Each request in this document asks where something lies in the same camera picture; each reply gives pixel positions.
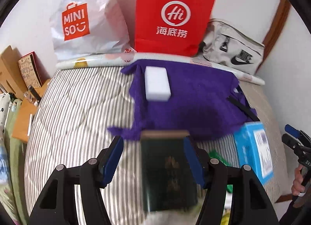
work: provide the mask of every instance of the blue box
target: blue box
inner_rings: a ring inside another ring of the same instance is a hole
[[[248,164],[261,184],[273,177],[273,164],[264,125],[260,122],[245,123],[233,134],[240,166]]]

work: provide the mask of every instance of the white plastic bag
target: white plastic bag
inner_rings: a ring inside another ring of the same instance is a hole
[[[117,0],[52,0],[50,25],[59,61],[128,52],[128,29]]]
[[[205,59],[254,75],[265,46],[237,30],[226,20],[211,19],[204,38]]]

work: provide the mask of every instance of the white box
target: white box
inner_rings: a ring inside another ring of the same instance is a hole
[[[146,66],[145,88],[148,101],[168,101],[171,97],[171,89],[166,69]]]

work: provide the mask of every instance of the nike swoosh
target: nike swoosh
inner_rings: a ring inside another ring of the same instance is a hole
[[[236,60],[236,56],[231,58],[231,63],[233,65],[253,64],[252,62],[239,62]]]

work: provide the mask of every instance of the wooden desk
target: wooden desk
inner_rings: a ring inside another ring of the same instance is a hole
[[[36,88],[35,90],[37,93],[42,97],[44,92],[46,91],[48,87],[50,79],[46,80],[46,82],[43,84],[41,88]],[[28,125],[29,125],[29,117],[30,114],[35,115],[37,112],[37,108],[30,103],[27,99],[24,99],[23,102],[21,103],[21,108],[18,112],[13,132],[12,132],[12,137],[21,140],[24,143],[28,142]]]

